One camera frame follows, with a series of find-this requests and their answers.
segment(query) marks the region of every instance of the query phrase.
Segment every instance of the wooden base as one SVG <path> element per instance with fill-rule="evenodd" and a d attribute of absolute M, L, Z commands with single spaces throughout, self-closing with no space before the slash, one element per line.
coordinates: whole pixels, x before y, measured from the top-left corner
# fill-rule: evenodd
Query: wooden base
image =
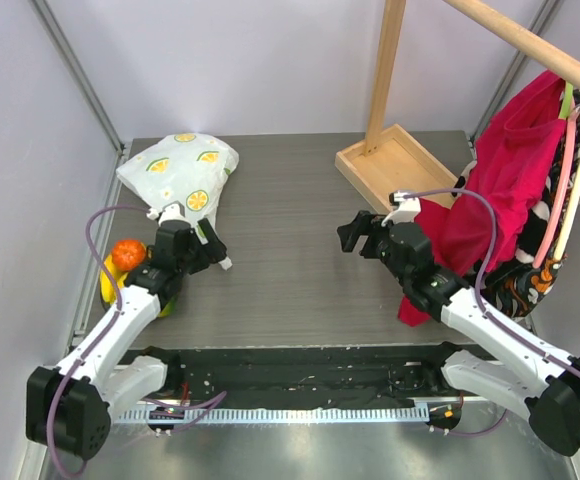
<path fill-rule="evenodd" d="M 395 190 L 423 192 L 455 185 L 457 177 L 399 125 L 381 132 L 375 153 L 363 154 L 365 141 L 337 153 L 335 165 L 378 213 L 392 210 L 388 195 Z M 430 200 L 450 207 L 450 194 Z"/>

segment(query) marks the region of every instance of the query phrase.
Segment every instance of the white plastic bag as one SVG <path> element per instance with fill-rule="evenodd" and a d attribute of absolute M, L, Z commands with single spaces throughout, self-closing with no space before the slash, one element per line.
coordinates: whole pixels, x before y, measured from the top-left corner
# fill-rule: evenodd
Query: white plastic bag
<path fill-rule="evenodd" d="M 215 226 L 223 185 L 239 154 L 227 143 L 199 133 L 169 135 L 117 168 L 119 180 L 153 208 L 180 202 L 194 226 Z"/>

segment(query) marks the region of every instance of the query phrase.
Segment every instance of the lemon slice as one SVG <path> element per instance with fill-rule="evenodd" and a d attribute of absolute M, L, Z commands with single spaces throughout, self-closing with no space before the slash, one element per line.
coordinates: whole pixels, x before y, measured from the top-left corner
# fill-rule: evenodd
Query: lemon slice
<path fill-rule="evenodd" d="M 146 172 L 156 172 L 156 173 L 163 173 L 168 168 L 168 158 L 159 158 L 157 160 L 153 160 L 146 168 Z"/>
<path fill-rule="evenodd" d="M 208 204 L 208 194 L 203 190 L 197 190 L 188 195 L 186 205 L 193 212 L 198 212 Z"/>
<path fill-rule="evenodd" d="M 191 142 L 195 138 L 197 138 L 197 136 L 194 133 L 181 133 L 174 136 L 174 139 L 181 143 Z"/>
<path fill-rule="evenodd" d="M 203 152 L 197 157 L 197 162 L 199 160 L 202 162 L 214 163 L 219 160 L 219 152 Z"/>

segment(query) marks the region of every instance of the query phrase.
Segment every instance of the red cloth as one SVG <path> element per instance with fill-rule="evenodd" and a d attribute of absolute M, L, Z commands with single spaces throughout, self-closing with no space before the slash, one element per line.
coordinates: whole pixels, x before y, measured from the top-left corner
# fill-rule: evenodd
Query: red cloth
<path fill-rule="evenodd" d="M 475 144 L 477 165 L 465 188 L 483 195 L 497 217 L 497 241 L 487 271 L 514 257 L 528 209 L 541 198 L 565 131 L 566 121 L 558 118 L 564 86 L 554 73 L 542 73 L 493 117 Z M 460 196 L 450 210 L 422 202 L 415 222 L 430 237 L 435 259 L 459 275 L 482 260 L 488 249 L 490 216 L 471 196 Z M 407 299 L 398 316 L 410 326 L 428 318 Z"/>

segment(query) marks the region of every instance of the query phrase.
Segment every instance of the black patterned fabric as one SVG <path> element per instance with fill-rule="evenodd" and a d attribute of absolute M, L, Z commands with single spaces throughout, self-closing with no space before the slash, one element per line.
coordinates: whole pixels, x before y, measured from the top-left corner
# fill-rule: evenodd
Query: black patterned fabric
<path fill-rule="evenodd" d="M 575 90 L 575 102 L 580 102 L 580 91 Z M 485 288 L 482 295 L 488 302 L 509 317 L 525 317 L 534 307 L 548 294 L 562 267 L 563 260 L 556 262 L 553 256 L 554 244 L 559 236 L 563 222 L 563 214 L 568 206 L 570 190 L 574 181 L 575 172 L 580 159 L 580 115 L 577 118 L 577 132 L 575 136 L 575 150 L 573 164 L 568 182 L 568 192 L 564 201 L 561 218 L 555 232 L 553 243 L 548 251 L 543 265 L 533 268 L 532 262 L 539 250 L 541 241 L 545 235 L 550 212 L 554 205 L 554 198 L 561 174 L 563 163 L 563 153 L 565 147 L 565 134 L 561 138 L 554 155 L 554 161 L 550 174 L 546 178 L 546 185 L 543 189 L 542 198 L 537 204 L 528 210 L 528 220 L 517 239 L 517 250 L 515 258 L 502 263 L 496 270 L 490 272 L 485 280 Z M 467 178 L 474 168 L 476 162 L 471 162 L 463 171 L 457 187 L 465 185 Z M 466 276 L 466 279 L 474 285 L 476 272 L 480 264 L 474 266 L 474 271 Z"/>

